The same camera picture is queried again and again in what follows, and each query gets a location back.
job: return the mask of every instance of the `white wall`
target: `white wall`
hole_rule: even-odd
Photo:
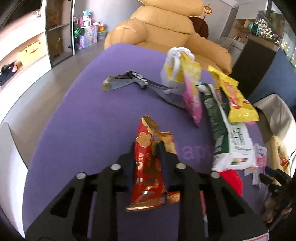
[[[222,34],[231,11],[231,6],[221,0],[204,0],[204,5],[207,6],[208,4],[210,4],[210,8],[213,11],[211,15],[205,17],[205,21],[209,26],[208,40],[215,42]]]
[[[237,7],[237,6],[249,3],[249,2],[254,2],[256,0],[222,0],[222,1],[232,7]]]
[[[143,4],[137,0],[75,0],[74,16],[82,16],[89,10],[93,20],[101,20],[108,31],[130,16]]]
[[[237,13],[238,18],[256,19],[259,11],[266,10],[266,0],[256,0],[248,4],[241,5]]]

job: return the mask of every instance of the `purple mat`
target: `purple mat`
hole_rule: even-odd
[[[140,90],[137,85],[109,92],[101,90],[106,77],[126,71],[136,71],[160,82],[165,57],[161,52],[117,44],[80,73],[35,149],[24,191],[25,231],[78,172],[98,173],[127,153],[143,115],[149,115],[161,131],[173,133],[180,160],[199,172],[210,173],[214,141],[205,108],[201,127],[197,128],[185,110],[167,104],[151,90]],[[207,71],[202,72],[201,81],[213,83]],[[263,144],[257,125],[249,126],[249,132],[254,143]],[[243,180],[244,198],[259,212],[265,190],[252,186],[251,176]],[[178,204],[128,213],[125,207],[129,203],[130,194],[118,194],[120,241],[177,240]]]

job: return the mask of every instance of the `black panel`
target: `black panel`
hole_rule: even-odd
[[[0,240],[24,241],[25,239],[14,228],[0,206]]]
[[[239,82],[238,89],[245,98],[255,90],[270,67],[276,52],[248,40],[239,59],[233,67],[231,78]]]

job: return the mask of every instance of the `beige leather sofa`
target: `beige leather sofa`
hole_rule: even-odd
[[[190,16],[200,16],[202,0],[141,0],[145,6],[107,35],[105,49],[116,43],[137,45],[167,53],[172,47],[186,47],[202,68],[209,65],[225,74],[232,71],[231,55],[197,34]]]

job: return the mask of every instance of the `pink snack bag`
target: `pink snack bag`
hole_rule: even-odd
[[[181,55],[181,67],[186,85],[183,100],[186,104],[187,111],[192,116],[194,123],[198,126],[202,119],[202,105],[196,83],[200,80],[202,69],[199,63],[190,59],[184,52]]]

